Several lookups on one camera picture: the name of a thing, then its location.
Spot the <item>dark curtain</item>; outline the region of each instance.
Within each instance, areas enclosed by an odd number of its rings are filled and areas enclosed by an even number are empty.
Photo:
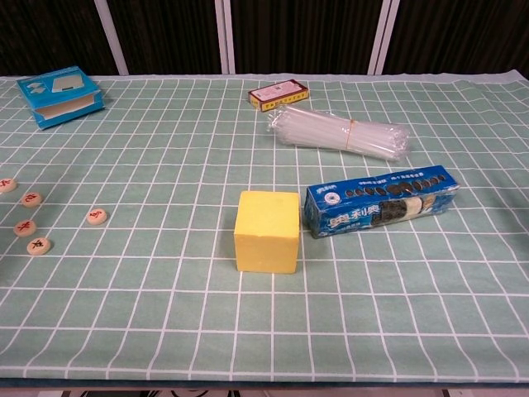
[[[108,0],[130,74],[220,74],[214,0]]]
[[[117,74],[93,0],[2,0],[0,75]]]
[[[511,69],[529,78],[527,0],[401,0],[385,74]]]
[[[366,74],[381,0],[231,0],[237,73]]]

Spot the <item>red character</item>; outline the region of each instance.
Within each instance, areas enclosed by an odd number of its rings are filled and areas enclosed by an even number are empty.
[[[22,231],[24,229],[29,229],[29,228],[30,228],[30,221],[25,221],[22,225],[18,227],[18,230]]]

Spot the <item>plastic straw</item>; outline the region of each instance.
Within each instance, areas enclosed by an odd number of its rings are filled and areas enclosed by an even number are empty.
[[[384,160],[407,154],[409,131],[397,124],[357,122],[289,105],[269,118],[269,128],[283,143],[351,151]]]

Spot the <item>small box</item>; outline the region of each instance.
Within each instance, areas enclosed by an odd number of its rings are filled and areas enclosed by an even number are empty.
[[[77,66],[17,83],[41,129],[104,108],[101,90]]]
[[[442,165],[307,188],[305,220],[315,238],[447,210],[459,185]]]
[[[242,192],[234,238],[238,271],[294,273],[298,259],[299,194]]]
[[[261,112],[267,112],[282,103],[294,103],[308,98],[308,88],[290,79],[248,93],[248,100]]]

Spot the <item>blue cookie box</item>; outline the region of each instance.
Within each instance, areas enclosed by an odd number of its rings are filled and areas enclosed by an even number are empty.
[[[315,238],[443,213],[459,185],[442,165],[307,188],[305,222]]]
[[[75,84],[57,87],[57,79],[68,81],[62,78],[70,78]],[[78,66],[20,79],[17,83],[40,129],[104,108],[101,90]]]

